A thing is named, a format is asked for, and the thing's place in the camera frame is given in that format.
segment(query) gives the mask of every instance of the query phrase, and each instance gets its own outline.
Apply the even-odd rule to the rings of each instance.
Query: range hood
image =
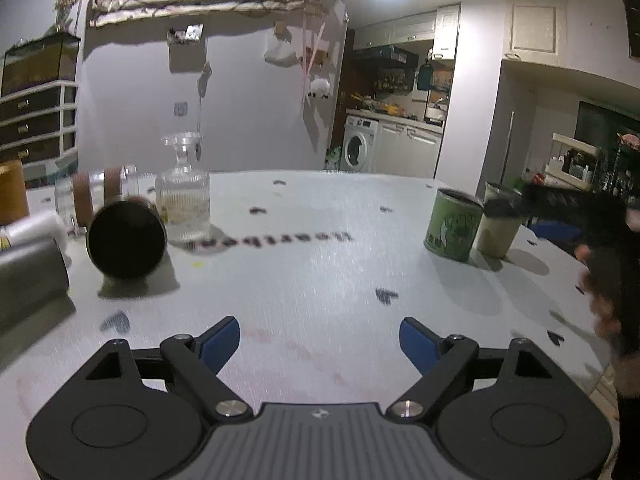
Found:
[[[418,55],[393,45],[354,50],[351,59],[378,68],[418,68]]]

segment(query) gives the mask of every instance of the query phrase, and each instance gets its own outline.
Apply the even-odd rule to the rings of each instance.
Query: electrical outlet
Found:
[[[184,117],[188,112],[187,103],[175,103],[174,104],[174,115],[176,117]]]

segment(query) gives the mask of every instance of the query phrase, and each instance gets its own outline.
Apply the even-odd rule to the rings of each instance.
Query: ribbed gray panel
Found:
[[[218,428],[174,479],[471,480],[425,430],[385,420],[375,404],[267,404],[249,423]]]

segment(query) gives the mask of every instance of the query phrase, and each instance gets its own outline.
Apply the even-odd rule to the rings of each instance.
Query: white logo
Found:
[[[327,418],[329,416],[329,412],[327,410],[319,408],[318,410],[311,412],[311,415],[320,420],[322,418]]]

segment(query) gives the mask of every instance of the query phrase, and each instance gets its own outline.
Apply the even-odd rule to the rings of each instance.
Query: washing machine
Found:
[[[378,121],[356,116],[348,116],[344,124],[344,143],[340,170],[350,173],[371,173],[373,171],[374,140],[378,131]]]

